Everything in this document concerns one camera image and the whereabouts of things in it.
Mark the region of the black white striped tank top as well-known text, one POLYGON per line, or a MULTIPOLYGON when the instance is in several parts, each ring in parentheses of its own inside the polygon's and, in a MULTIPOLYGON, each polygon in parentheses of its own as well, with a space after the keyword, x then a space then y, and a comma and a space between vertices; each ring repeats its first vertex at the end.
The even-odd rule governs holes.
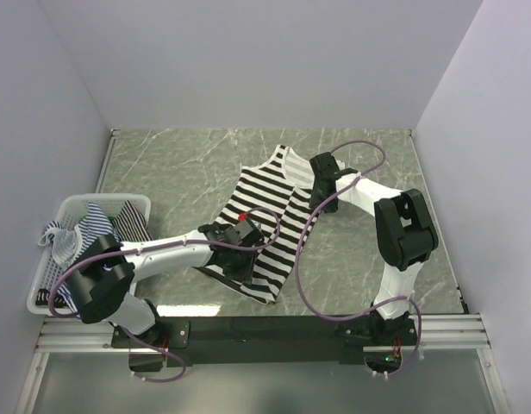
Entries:
POLYGON ((277 225, 279 236, 259 252, 249 282, 228 279, 218 266, 200 267, 198 271, 257 302, 275 303, 294 266, 301 232, 312 230, 304 224, 312 212, 309 201, 313 182, 309 161, 284 145, 277 145, 265 163, 242 167, 234 191, 216 221, 235 225, 248 212, 266 239, 274 234, 277 225))

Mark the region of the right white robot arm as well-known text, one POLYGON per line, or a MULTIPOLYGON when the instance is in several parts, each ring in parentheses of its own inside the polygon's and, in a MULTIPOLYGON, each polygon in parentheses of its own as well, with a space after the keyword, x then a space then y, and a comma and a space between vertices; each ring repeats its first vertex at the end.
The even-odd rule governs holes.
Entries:
POLYGON ((423 264, 438 248, 439 238, 424 196, 417 189, 386 187, 352 169, 341 169, 330 153, 310 161, 314 183, 309 207, 325 213, 338 210, 338 202, 352 204, 373 216, 378 251, 384 260, 375 310, 368 322, 373 341, 386 344, 398 333, 409 314, 409 302, 423 264))

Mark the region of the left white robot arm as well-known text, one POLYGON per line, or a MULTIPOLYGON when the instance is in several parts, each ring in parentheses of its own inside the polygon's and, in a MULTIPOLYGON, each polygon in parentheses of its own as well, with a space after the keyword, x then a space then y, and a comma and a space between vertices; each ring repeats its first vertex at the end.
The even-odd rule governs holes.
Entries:
POLYGON ((212 223, 185 235, 144 242, 121 243, 112 235, 100 235, 74 263, 118 252, 118 256, 88 262, 75 270, 66 286, 81 321, 108 321, 131 332, 144 347, 166 336, 156 307, 130 293, 131 285, 170 270, 219 267, 226 278, 248 282, 265 244, 258 225, 245 218, 237 224, 212 223))

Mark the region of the blue white striped tank top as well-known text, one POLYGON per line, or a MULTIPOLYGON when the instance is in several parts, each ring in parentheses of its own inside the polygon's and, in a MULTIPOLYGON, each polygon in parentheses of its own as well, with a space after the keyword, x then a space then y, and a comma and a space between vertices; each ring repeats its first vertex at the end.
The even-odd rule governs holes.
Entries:
POLYGON ((45 227, 38 245, 50 247, 53 261, 65 271, 99 236, 104 235, 112 235, 116 242, 120 241, 116 229, 103 210, 97 204, 89 202, 87 213, 72 229, 51 221, 45 227))

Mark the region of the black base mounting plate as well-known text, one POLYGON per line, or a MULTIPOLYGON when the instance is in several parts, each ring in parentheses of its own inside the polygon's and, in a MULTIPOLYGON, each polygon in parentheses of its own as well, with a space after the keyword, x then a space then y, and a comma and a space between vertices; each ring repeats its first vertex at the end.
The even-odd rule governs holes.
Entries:
POLYGON ((375 313, 345 323, 299 317, 160 317, 143 341, 194 364, 337 361, 363 365, 369 348, 414 346, 409 314, 385 322, 375 313))

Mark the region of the dark thin striped garment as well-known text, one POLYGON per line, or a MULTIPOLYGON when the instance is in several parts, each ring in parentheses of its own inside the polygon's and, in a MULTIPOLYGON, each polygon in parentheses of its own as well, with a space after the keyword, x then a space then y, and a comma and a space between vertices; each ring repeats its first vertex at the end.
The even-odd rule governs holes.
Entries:
POLYGON ((147 220, 129 201, 113 218, 112 225, 121 242, 149 242, 153 239, 147 229, 147 220))

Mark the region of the white plastic laundry basket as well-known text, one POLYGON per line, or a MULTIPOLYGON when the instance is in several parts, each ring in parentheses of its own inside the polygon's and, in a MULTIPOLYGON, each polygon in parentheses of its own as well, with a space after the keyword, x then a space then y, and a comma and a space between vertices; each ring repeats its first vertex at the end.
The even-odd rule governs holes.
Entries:
MULTIPOLYGON (((87 193, 70 196, 62 202, 59 212, 53 221, 59 222, 66 229, 72 229, 87 213, 88 203, 93 202, 103 210, 104 214, 112 222, 126 201, 132 203, 145 217, 148 229, 151 210, 150 199, 144 195, 129 193, 87 193)), ((28 295, 27 307, 33 314, 46 315, 49 313, 48 301, 50 292, 64 271, 53 261, 51 248, 42 248, 43 253, 28 295)))

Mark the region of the aluminium rail frame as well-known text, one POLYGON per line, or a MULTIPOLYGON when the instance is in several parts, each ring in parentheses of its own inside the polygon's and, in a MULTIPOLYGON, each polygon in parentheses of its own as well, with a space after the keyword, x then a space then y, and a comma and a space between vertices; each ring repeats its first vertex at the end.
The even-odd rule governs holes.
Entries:
MULTIPOLYGON (((111 353, 113 328, 107 323, 85 325, 79 321, 48 317, 38 336, 34 357, 16 407, 17 413, 30 413, 40 390, 51 354, 111 353)), ((441 314, 422 317, 421 350, 475 349, 491 403, 496 413, 511 408, 491 351, 491 342, 479 314, 441 314)))

